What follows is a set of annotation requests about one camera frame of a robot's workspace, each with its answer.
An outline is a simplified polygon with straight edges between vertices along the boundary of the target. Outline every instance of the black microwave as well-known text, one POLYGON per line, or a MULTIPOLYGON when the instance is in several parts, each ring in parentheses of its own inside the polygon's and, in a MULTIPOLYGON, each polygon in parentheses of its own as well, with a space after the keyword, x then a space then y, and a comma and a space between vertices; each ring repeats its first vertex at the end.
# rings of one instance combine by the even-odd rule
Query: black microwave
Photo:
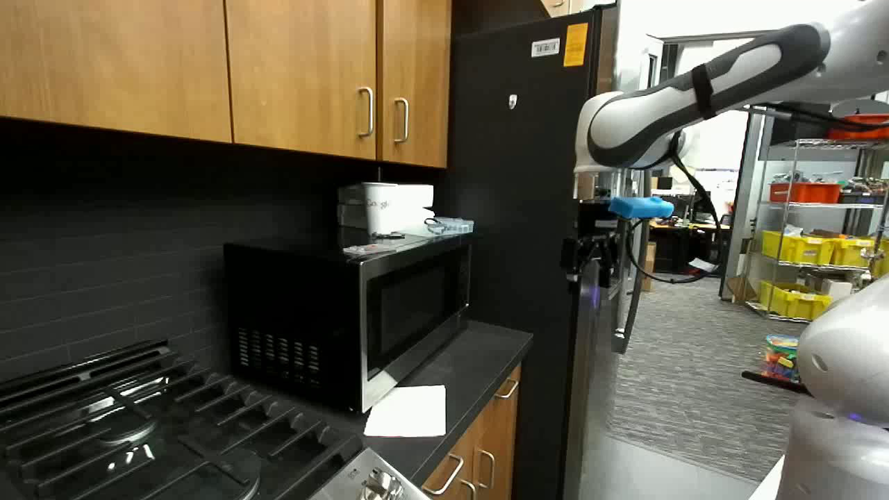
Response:
POLYGON ((368 411, 463 327, 468 253, 468 236, 224 245, 232 372, 368 411))

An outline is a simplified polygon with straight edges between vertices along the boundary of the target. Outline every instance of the cabinet door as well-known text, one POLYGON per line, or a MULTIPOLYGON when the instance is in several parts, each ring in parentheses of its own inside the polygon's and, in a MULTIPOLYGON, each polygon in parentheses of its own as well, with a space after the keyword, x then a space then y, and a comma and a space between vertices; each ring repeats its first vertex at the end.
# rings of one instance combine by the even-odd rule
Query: cabinet door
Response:
POLYGON ((428 496, 445 496, 445 500, 477 496, 477 485, 473 482, 477 436, 481 436, 481 418, 475 418, 467 428, 467 432, 449 447, 441 463, 428 475, 428 481, 421 482, 421 492, 428 496))
POLYGON ((375 159, 375 0, 227 0, 232 138, 375 159))
POLYGON ((230 138, 218 0, 2 0, 0 113, 230 138))
POLYGON ((475 482, 484 500, 510 500, 520 381, 523 370, 517 365, 481 413, 475 482))
POLYGON ((449 0, 380 0, 380 159, 445 167, 449 0))

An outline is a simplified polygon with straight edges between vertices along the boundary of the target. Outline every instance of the countertop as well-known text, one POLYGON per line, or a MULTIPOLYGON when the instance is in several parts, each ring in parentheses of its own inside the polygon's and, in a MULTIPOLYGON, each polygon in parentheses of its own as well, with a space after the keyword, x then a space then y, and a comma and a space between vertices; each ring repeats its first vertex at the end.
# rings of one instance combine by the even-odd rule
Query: countertop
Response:
POLYGON ((402 385, 446 385, 446 432, 439 438, 363 438, 407 481, 421 482, 481 409, 494 397, 505 374, 530 349, 530 334, 488 322, 468 322, 402 385))

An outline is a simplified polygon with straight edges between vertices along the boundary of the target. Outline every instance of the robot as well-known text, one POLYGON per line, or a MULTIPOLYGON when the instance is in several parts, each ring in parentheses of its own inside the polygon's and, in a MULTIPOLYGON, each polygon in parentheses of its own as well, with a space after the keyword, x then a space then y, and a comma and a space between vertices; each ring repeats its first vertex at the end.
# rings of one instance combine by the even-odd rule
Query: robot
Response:
MULTIPOLYGON (((753 39, 644 90, 585 99, 575 171, 649 170, 673 132, 753 102, 835 102, 889 89, 889 0, 753 39)), ((889 496, 889 278, 814 318, 798 349, 810 392, 791 411, 780 500, 889 496)))

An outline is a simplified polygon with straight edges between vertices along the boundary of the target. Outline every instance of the white paper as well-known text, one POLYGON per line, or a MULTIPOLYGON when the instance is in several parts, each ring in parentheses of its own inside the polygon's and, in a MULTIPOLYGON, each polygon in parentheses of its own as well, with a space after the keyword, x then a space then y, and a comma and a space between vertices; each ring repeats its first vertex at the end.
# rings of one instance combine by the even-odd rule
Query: white paper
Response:
POLYGON ((363 436, 445 436, 445 385, 396 385, 366 417, 363 436))

